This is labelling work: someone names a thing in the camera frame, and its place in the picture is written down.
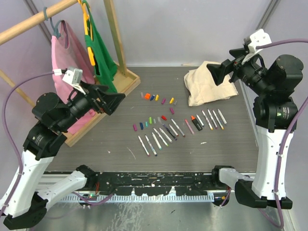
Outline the orange highlighter cap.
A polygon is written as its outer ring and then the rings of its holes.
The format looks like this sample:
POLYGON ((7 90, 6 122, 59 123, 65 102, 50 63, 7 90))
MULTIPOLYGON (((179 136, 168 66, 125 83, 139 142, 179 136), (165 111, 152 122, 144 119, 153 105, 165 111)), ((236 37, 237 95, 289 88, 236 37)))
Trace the orange highlighter cap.
POLYGON ((148 99, 150 99, 150 96, 151 95, 149 93, 147 93, 147 94, 145 94, 144 98, 148 100, 148 99))

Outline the pink pen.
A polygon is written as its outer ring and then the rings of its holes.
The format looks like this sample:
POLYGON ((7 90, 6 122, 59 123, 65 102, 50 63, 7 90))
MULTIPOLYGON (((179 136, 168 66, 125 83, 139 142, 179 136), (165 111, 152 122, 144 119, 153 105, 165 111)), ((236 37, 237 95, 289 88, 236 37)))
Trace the pink pen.
POLYGON ((186 123, 186 125, 187 125, 188 129, 190 130, 191 134, 192 134, 192 135, 194 135, 194 131, 193 131, 193 129, 192 129, 192 127, 191 127, 191 125, 189 124, 188 120, 187 120, 187 119, 185 119, 184 121, 185 121, 185 123, 186 123))

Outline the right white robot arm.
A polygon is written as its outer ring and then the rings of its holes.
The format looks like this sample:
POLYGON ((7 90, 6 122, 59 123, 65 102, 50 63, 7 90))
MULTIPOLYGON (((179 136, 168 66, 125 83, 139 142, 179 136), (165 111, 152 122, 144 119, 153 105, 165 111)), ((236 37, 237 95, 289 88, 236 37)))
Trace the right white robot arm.
POLYGON ((259 146, 257 170, 251 179, 231 166, 215 166, 211 184, 218 190, 229 186, 238 203, 248 207, 291 209, 284 179, 288 147, 299 115, 291 95, 303 78, 304 65, 289 54, 280 55, 269 68, 259 54, 249 57, 243 48, 230 50, 230 54, 233 60, 208 64, 207 68, 215 84, 220 85, 231 74, 231 82, 241 80, 257 95, 253 104, 259 146))

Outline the dark purple marker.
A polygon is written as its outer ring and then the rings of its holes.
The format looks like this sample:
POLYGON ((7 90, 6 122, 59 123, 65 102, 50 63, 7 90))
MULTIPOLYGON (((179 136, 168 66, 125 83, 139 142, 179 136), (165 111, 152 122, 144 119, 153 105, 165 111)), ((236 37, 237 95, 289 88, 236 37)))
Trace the dark purple marker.
POLYGON ((163 127, 166 129, 166 131, 171 135, 171 137, 174 139, 174 140, 177 140, 176 136, 170 131, 170 129, 165 125, 165 124, 162 124, 163 127))

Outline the white grey marker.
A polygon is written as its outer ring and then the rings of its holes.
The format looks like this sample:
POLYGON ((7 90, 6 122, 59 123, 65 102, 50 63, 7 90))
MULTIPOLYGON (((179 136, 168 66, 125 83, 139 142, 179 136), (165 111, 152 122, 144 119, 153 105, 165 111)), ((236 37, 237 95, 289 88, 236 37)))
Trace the white grey marker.
POLYGON ((166 139, 167 139, 170 143, 172 143, 172 139, 171 139, 161 128, 159 128, 159 130, 160 130, 161 133, 166 137, 166 139))

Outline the orange black highlighter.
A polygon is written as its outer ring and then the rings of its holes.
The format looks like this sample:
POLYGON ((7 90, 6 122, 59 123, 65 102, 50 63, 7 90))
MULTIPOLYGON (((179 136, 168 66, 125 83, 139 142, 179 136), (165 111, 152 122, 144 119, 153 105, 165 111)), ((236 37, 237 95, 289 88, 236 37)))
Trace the orange black highlighter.
POLYGON ((198 131, 201 131, 203 128, 200 125, 200 123, 198 122, 197 118, 194 116, 191 116, 192 119, 192 123, 195 125, 195 127, 197 128, 198 131))

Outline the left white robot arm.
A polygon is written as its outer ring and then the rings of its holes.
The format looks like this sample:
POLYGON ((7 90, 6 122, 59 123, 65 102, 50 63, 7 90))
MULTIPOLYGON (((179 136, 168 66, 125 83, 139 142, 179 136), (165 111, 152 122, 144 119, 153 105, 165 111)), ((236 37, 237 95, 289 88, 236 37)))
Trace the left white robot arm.
POLYGON ((82 82, 81 86, 84 92, 72 90, 67 103, 49 92, 41 95, 32 109, 38 122, 23 144, 22 167, 16 173, 20 181, 17 186, 10 185, 14 191, 11 197, 1 199, 2 205, 7 205, 3 224, 9 230, 32 228, 66 195, 95 188, 96 172, 81 165, 53 186, 37 190, 41 176, 65 143, 68 129, 90 110, 111 115, 125 98, 123 93, 108 93, 105 85, 82 82))

